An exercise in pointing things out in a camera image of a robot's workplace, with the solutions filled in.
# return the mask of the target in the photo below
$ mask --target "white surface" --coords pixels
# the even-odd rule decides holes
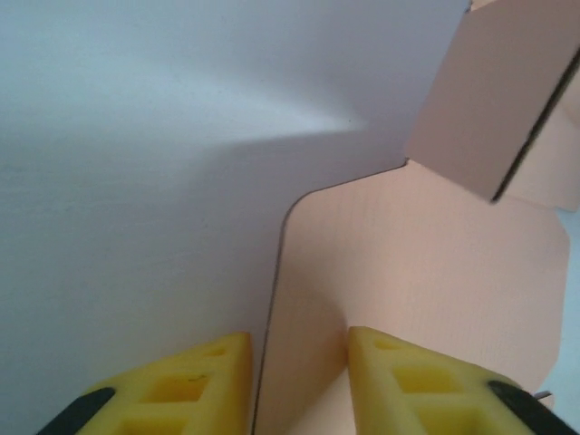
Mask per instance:
[[[286,211],[401,164],[466,0],[0,5],[0,432],[233,330]]]

